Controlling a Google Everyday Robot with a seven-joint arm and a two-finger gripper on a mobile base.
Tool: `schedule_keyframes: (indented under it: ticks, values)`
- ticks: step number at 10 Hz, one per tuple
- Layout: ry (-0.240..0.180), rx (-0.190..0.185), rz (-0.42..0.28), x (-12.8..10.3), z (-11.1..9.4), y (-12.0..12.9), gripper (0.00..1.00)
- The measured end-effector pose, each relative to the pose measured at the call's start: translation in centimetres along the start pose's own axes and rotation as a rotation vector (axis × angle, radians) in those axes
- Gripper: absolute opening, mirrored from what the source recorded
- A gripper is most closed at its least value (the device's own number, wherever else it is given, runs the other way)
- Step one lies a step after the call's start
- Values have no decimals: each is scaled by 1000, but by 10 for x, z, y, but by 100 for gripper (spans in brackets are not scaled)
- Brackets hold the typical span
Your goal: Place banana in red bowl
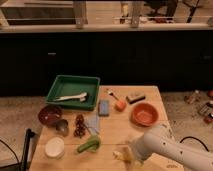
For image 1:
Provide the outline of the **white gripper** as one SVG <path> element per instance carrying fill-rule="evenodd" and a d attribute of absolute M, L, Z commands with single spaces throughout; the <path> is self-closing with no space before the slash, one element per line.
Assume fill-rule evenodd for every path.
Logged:
<path fill-rule="evenodd" d="M 145 161 L 143 147 L 144 144 L 140 140 L 130 141 L 129 146 L 123 148 L 123 161 L 130 165 L 133 164 L 134 159 L 143 163 Z"/>

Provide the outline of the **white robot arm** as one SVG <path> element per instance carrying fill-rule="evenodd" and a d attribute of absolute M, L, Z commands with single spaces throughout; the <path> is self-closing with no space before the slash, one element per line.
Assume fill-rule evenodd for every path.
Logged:
<path fill-rule="evenodd" d="M 213 153 L 173 140 L 172 131 L 166 124 L 157 124 L 142 136 L 129 141 L 126 152 L 130 160 L 141 163 L 156 153 L 194 171 L 213 171 Z"/>

